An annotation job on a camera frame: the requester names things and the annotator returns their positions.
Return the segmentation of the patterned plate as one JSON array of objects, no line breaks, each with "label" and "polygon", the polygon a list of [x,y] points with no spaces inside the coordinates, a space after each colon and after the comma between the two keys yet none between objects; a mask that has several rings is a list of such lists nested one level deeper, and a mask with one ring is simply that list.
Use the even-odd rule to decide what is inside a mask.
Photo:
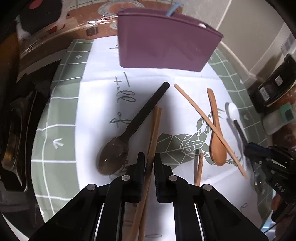
[{"label": "patterned plate", "polygon": [[138,1],[109,1],[99,7],[98,13],[102,16],[113,16],[123,8],[144,8]]}]

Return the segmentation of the white green printed mat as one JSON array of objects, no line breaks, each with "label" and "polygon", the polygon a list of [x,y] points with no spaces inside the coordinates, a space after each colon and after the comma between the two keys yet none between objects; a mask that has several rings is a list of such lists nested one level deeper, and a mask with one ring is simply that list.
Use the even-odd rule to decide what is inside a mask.
[{"label": "white green printed mat", "polygon": [[[256,226],[265,224],[273,192],[263,185],[263,193],[256,193],[252,168],[227,122],[225,103],[237,106],[239,123],[249,141],[265,146],[266,135],[247,90],[229,61],[216,50],[201,72],[126,69],[119,65],[116,36],[74,40],[53,78],[51,97],[37,127],[31,165],[44,221],[87,184],[110,183],[136,162],[139,152],[148,151],[152,115],[130,138],[128,158],[116,173],[102,175],[97,169],[100,149],[125,131],[164,82],[170,88],[158,103],[162,114],[157,142],[163,163],[192,184],[198,156],[203,153],[202,184],[213,185]],[[211,129],[174,84],[182,87],[207,116],[211,115],[207,89],[213,90],[222,133],[247,172],[247,179],[231,158],[223,166],[214,164],[209,153]]]}]

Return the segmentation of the black handled spoon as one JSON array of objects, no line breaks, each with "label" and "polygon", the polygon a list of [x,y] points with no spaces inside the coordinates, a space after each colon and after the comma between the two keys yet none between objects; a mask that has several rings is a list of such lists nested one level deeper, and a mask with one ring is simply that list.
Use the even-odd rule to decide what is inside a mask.
[{"label": "black handled spoon", "polygon": [[128,157],[128,142],[130,138],[135,134],[169,87],[170,84],[164,82],[131,120],[123,134],[111,139],[98,153],[97,167],[101,174],[110,175],[121,168]]},{"label": "black handled spoon", "polygon": [[[246,137],[243,133],[243,131],[241,130],[241,127],[238,123],[237,120],[234,120],[234,126],[236,127],[240,137],[241,137],[241,140],[242,140],[242,143],[243,143],[243,146],[246,147],[248,142],[246,140]],[[260,175],[260,173],[258,173],[256,170],[255,170],[255,162],[250,160],[250,163],[251,163],[251,167],[252,167],[252,171],[253,171],[253,180],[254,180],[254,188],[255,188],[255,191],[258,195],[261,195],[263,193],[263,183],[262,183],[262,176]]]}]

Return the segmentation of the white jar green lid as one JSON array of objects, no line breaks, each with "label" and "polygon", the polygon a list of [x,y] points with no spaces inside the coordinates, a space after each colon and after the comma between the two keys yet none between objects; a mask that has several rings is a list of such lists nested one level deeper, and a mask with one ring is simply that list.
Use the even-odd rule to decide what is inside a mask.
[{"label": "white jar green lid", "polygon": [[285,103],[262,119],[265,133],[270,136],[295,119],[295,103]]}]

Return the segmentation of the purple utensil holder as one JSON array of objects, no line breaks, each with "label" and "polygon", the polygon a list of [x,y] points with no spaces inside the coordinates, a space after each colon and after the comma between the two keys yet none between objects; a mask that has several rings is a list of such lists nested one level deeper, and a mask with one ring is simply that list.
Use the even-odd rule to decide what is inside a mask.
[{"label": "purple utensil holder", "polygon": [[200,72],[223,34],[190,16],[148,8],[117,12],[119,64]]}]

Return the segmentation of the wooden spoon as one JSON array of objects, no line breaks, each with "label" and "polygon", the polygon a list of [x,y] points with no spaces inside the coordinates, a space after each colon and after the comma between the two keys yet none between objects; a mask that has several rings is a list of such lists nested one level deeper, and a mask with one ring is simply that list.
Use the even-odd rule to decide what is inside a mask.
[{"label": "wooden spoon", "polygon": [[[213,125],[215,125],[220,134],[222,134],[214,92],[212,89],[208,88],[207,93],[212,111]],[[210,140],[210,157],[217,166],[223,166],[227,159],[227,150],[214,132],[212,132]]]}]

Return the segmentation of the white plastic spoon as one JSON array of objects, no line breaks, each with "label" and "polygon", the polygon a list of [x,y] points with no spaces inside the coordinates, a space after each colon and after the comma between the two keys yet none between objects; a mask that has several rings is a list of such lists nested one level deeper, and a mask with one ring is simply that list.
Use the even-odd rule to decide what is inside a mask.
[{"label": "white plastic spoon", "polygon": [[240,115],[237,106],[233,102],[225,103],[227,122],[238,141],[241,140],[241,133],[244,134],[242,125],[239,123]]}]

